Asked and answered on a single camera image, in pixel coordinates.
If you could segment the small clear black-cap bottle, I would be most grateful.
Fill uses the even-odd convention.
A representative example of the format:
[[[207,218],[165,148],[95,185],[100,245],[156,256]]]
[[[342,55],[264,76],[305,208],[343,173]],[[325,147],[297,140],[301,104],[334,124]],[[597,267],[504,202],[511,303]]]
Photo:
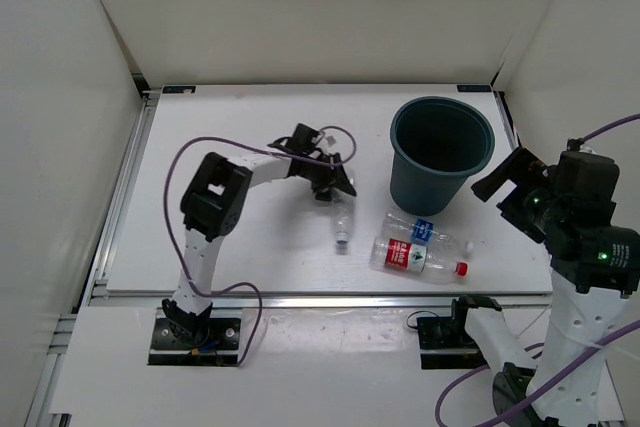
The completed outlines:
[[[350,196],[338,198],[333,202],[333,230],[338,246],[346,247],[351,241],[354,210],[354,201]]]

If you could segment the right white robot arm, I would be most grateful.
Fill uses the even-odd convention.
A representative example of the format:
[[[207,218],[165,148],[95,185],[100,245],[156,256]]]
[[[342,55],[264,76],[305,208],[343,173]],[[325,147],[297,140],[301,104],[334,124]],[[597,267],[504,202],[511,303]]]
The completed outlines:
[[[639,234],[612,225],[619,168],[607,157],[566,150],[545,165],[514,150],[472,186],[482,201],[507,181],[502,217],[550,256],[552,302],[542,352],[529,356],[496,300],[462,296],[452,303],[449,334],[479,348],[493,374],[495,417],[488,425],[595,426],[605,349],[638,329],[616,325],[639,287]]]

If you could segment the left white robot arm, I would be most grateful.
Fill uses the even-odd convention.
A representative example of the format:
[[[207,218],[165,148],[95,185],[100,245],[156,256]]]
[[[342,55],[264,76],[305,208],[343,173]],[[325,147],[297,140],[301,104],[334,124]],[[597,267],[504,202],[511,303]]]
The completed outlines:
[[[183,215],[185,244],[173,232],[169,214],[170,184],[177,163],[186,150],[200,142],[227,144],[244,150],[241,156],[207,153],[189,182],[179,208]],[[171,161],[163,187],[162,208],[170,242],[181,266],[173,295],[162,301],[162,310],[173,335],[190,348],[200,348],[211,338],[209,318],[212,300],[239,287],[256,290],[240,282],[218,292],[211,290],[222,242],[237,226],[249,190],[288,178],[310,182],[316,199],[330,201],[339,191],[357,196],[345,170],[357,144],[342,127],[318,130],[299,123],[289,136],[276,139],[266,150],[221,137],[201,136],[187,141]]]

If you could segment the Aquafina blue label bottle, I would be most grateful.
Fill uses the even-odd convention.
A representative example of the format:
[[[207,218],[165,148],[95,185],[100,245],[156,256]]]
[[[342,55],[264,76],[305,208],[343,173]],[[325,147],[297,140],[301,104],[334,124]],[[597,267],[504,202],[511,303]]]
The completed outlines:
[[[438,230],[429,220],[400,211],[387,212],[381,230],[392,238],[425,245],[433,251],[438,249],[445,253],[470,256],[474,250],[470,240],[460,240],[453,234]]]

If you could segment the red label red cap bottle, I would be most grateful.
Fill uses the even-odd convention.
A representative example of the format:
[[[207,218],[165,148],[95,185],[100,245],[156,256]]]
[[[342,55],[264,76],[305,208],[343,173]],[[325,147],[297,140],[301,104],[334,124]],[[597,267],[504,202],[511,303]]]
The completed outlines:
[[[434,244],[419,244],[393,237],[374,240],[370,267],[429,284],[457,284],[469,274],[469,264]]]

